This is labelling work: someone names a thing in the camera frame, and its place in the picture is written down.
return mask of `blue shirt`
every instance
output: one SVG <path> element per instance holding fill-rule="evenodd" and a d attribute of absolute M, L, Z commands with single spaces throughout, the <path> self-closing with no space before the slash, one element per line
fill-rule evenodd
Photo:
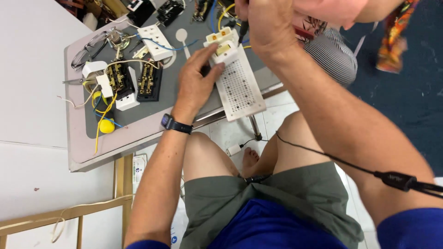
<path fill-rule="evenodd" d="M 395 214 L 377 228 L 381 248 L 439 248 L 443 238 L 443 209 L 421 208 Z M 168 249 L 158 241 L 139 241 L 127 249 Z M 219 233 L 208 249 L 337 248 L 346 247 L 316 224 L 283 206 L 260 199 L 249 200 Z"/>

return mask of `smartwatch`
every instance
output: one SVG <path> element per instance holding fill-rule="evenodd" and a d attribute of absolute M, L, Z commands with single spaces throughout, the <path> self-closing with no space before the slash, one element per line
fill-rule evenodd
<path fill-rule="evenodd" d="M 188 133 L 188 134 L 191 134 L 192 128 L 194 127 L 193 125 L 187 125 L 187 124 L 175 122 L 174 118 L 169 114 L 163 115 L 162 126 L 166 130 L 176 130 L 176 131 Z"/>

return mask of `table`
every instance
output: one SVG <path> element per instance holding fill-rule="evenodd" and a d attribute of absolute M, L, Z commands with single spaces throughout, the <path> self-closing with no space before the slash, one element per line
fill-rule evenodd
<path fill-rule="evenodd" d="M 186 43 L 194 39 L 204 39 L 206 35 L 211 34 L 210 18 L 205 23 L 190 23 L 194 5 L 190 4 L 170 26 L 160 26 L 161 31 L 173 47 L 181 47 L 182 43 L 175 38 L 175 33 L 180 28 L 188 32 Z M 149 26 L 156 23 L 156 14 L 153 14 L 143 25 Z M 129 26 L 126 22 L 110 23 L 92 34 L 74 42 L 64 50 L 65 58 L 65 80 L 73 80 L 82 77 L 81 71 L 75 71 L 71 68 L 73 57 L 85 46 L 97 33 L 109 30 L 115 26 L 117 29 L 132 35 L 136 29 Z M 203 48 L 203 41 L 189 47 L 190 53 Z M 131 59 L 132 53 L 140 49 L 140 44 L 129 56 L 128 51 L 134 47 L 137 40 L 133 38 L 129 47 L 124 50 L 125 58 Z M 106 47 L 96 58 L 95 61 L 104 60 L 110 62 L 115 57 L 115 51 Z M 254 54 L 251 49 L 246 51 L 251 67 L 257 79 L 257 84 L 264 96 L 268 98 L 275 94 L 285 91 L 280 80 L 264 66 L 262 61 Z M 134 153 L 159 141 L 163 128 L 160 126 L 161 118 L 164 113 L 169 113 L 176 101 L 177 79 L 180 68 L 186 61 L 183 50 L 177 51 L 170 63 L 165 64 L 163 78 L 160 89 L 159 102 L 142 102 L 139 106 L 124 112 L 115 111 L 116 122 L 121 125 L 127 125 L 128 129 L 116 129 L 110 134 L 102 134 L 99 138 L 98 152 L 95 150 L 95 131 L 97 121 L 93 115 L 91 105 L 85 105 L 84 109 L 74 109 L 73 106 L 66 104 L 66 122 L 68 135 L 68 160 L 70 172 L 86 172 L 97 168 L 105 163 L 112 162 L 125 155 Z M 140 75 L 140 63 L 130 62 L 129 65 L 136 70 L 136 75 Z M 74 103 L 83 103 L 88 97 L 88 93 L 82 86 L 66 85 L 66 98 Z M 199 128 L 225 118 L 222 102 L 216 89 L 213 90 L 208 102 L 201 109 L 195 122 L 194 128 Z"/>

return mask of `hand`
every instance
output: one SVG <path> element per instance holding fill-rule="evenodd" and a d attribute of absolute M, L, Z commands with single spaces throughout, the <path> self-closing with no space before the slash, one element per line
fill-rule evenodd
<path fill-rule="evenodd" d="M 292 27 L 292 0 L 235 0 L 235 13 L 249 21 L 254 52 L 265 57 L 299 46 Z"/>
<path fill-rule="evenodd" d="M 199 110 L 208 101 L 214 88 L 214 83 L 225 70 L 225 64 L 220 63 L 212 67 L 206 77 L 200 73 L 202 67 L 218 48 L 212 44 L 195 52 L 180 70 L 179 93 L 177 102 L 171 112 L 174 119 L 180 123 L 190 125 Z"/>

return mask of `bare foot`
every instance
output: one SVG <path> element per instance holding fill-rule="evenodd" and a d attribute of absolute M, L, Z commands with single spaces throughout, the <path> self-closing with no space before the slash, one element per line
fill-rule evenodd
<path fill-rule="evenodd" d="M 243 168 L 241 170 L 241 176 L 243 178 L 252 177 L 252 167 L 258 162 L 260 156 L 257 152 L 252 150 L 250 147 L 245 149 L 245 154 L 243 155 Z"/>

